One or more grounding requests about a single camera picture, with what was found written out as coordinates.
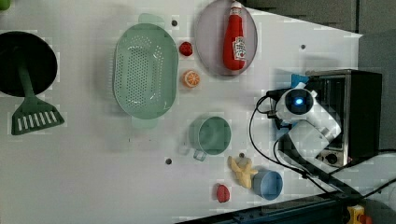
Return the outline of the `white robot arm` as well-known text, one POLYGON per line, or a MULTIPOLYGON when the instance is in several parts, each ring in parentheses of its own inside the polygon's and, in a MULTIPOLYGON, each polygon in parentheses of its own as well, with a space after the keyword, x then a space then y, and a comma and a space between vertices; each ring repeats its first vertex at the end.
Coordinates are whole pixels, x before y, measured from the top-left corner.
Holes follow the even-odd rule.
POLYGON ((291 125, 278 140, 279 156, 294 168, 303 170, 345 194, 356 193, 352 187, 333 177, 334 171, 316 156, 341 133, 339 122, 317 101, 317 93, 300 82, 285 91, 276 103, 276 117, 291 125))

